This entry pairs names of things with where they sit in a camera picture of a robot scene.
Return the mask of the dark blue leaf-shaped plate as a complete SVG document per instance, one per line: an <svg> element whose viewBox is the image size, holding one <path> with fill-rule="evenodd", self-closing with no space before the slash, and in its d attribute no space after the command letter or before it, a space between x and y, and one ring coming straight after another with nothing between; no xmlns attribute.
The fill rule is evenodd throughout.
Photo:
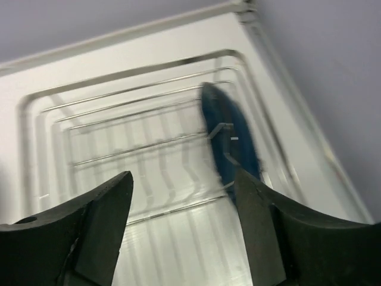
<svg viewBox="0 0 381 286"><path fill-rule="evenodd" d="M236 169L242 167L261 179L261 164L254 140L241 108L222 89L204 82L200 97L217 172L226 193L236 204Z"/></svg>

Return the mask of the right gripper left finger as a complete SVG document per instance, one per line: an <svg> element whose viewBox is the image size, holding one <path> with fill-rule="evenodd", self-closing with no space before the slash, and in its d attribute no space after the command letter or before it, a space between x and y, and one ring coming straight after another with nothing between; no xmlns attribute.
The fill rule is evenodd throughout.
<svg viewBox="0 0 381 286"><path fill-rule="evenodd" d="M111 285L133 194L121 172L95 189L1 225L1 285Z"/></svg>

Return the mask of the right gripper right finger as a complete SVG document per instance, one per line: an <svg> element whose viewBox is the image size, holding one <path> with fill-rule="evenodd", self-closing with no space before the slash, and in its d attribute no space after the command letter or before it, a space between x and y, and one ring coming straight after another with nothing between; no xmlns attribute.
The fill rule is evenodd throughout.
<svg viewBox="0 0 381 286"><path fill-rule="evenodd" d="M236 203L254 285L379 285L380 224L306 207L239 169Z"/></svg>

